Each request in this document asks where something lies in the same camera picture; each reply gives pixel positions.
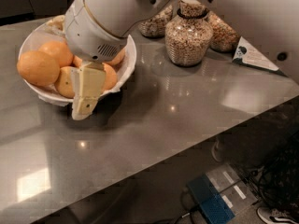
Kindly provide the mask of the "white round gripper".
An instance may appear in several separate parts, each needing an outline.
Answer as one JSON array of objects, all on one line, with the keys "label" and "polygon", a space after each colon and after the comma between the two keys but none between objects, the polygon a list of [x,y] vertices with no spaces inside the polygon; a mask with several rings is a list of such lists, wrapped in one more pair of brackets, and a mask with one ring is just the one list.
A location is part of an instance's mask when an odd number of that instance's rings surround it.
[{"label": "white round gripper", "polygon": [[65,15],[56,16],[46,22],[45,30],[65,36],[73,54],[82,60],[93,61],[83,62],[80,68],[71,69],[75,93],[72,118],[86,119],[93,113],[103,93],[106,72],[101,62],[113,60],[127,45],[127,39],[111,35],[102,28],[94,20],[84,0],[74,0]]}]

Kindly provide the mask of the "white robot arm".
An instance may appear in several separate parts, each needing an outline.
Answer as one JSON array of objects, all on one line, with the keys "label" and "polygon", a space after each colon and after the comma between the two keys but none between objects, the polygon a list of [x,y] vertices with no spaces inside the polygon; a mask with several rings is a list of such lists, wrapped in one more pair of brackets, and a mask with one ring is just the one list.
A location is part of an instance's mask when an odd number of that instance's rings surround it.
[{"label": "white robot arm", "polygon": [[[72,73],[75,92],[73,118],[85,119],[102,93],[102,63],[126,45],[126,36],[172,0],[74,0],[64,15],[68,47],[82,60]],[[187,0],[199,1],[290,77],[299,81],[299,0]]]}]

